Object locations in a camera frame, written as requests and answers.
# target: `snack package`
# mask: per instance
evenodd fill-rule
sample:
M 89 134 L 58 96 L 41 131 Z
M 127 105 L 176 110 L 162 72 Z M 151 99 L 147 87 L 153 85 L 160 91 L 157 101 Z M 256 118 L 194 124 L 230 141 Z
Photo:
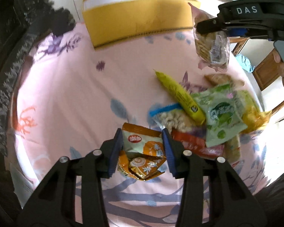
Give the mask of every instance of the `snack package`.
M 230 75 L 224 73 L 208 74 L 204 75 L 204 78 L 213 86 L 230 83 L 235 88 L 240 88 L 245 85 L 245 82 L 243 80 L 233 79 Z
M 241 158 L 241 142 L 240 136 L 236 135 L 232 139 L 225 142 L 225 154 L 229 163 L 235 163 Z
M 193 120 L 184 112 L 179 103 L 150 111 L 149 115 L 161 130 L 167 128 L 169 133 L 171 133 L 172 129 L 177 129 L 180 132 L 190 132 L 195 127 Z
M 207 148 L 205 140 L 202 138 L 176 130 L 173 130 L 171 135 L 174 140 L 180 141 L 185 149 L 192 151 L 202 158 L 215 159 L 216 157 L 223 156 L 224 145 Z
M 242 120 L 247 125 L 247 129 L 243 130 L 242 133 L 253 132 L 269 123 L 272 112 L 260 112 L 258 104 L 248 91 L 237 91 L 237 97 L 244 106 Z
M 199 22 L 213 19 L 214 16 L 197 9 L 189 3 L 192 14 L 195 15 L 193 34 L 195 38 L 196 52 L 204 60 L 207 66 L 216 71 L 226 71 L 229 62 L 230 41 L 226 32 L 218 31 L 201 35 L 196 26 Z
M 122 127 L 123 150 L 118 170 L 138 180 L 150 180 L 163 172 L 158 168 L 166 161 L 161 132 L 129 123 Z
M 195 125 L 201 126 L 205 122 L 205 115 L 187 91 L 170 76 L 157 71 L 156 75 L 168 92 L 176 98 L 184 111 L 194 120 Z
M 218 85 L 191 96 L 206 113 L 207 147 L 222 144 L 247 128 L 238 114 L 241 110 L 237 110 L 230 84 Z

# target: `red wrapper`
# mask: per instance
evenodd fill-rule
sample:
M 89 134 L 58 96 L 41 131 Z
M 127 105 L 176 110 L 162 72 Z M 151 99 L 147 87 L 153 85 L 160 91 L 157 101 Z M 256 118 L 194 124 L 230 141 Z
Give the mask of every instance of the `red wrapper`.
M 202 138 L 177 130 L 173 130 L 171 135 L 174 140 L 180 141 L 185 149 L 192 151 L 200 157 L 215 159 L 216 157 L 223 156 L 224 145 L 222 144 L 207 148 L 205 140 Z

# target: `metal bolt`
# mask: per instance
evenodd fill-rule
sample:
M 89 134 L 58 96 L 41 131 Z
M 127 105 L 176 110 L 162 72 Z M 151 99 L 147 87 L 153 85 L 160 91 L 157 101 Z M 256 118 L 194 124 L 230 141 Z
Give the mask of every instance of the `metal bolt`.
M 184 150 L 184 151 L 183 151 L 183 154 L 184 154 L 185 156 L 191 156 L 191 155 L 192 155 L 192 152 L 191 152 L 190 150 Z
M 68 161 L 68 157 L 62 156 L 62 157 L 60 157 L 59 161 L 60 161 L 61 163 L 65 163 L 65 162 Z
M 218 157 L 218 158 L 217 158 L 217 161 L 218 161 L 219 163 L 224 163 L 224 162 L 226 161 L 226 159 L 225 159 L 224 157 Z
M 95 149 L 95 150 L 93 151 L 93 155 L 95 155 L 95 156 L 102 155 L 102 151 L 101 151 L 100 149 Z

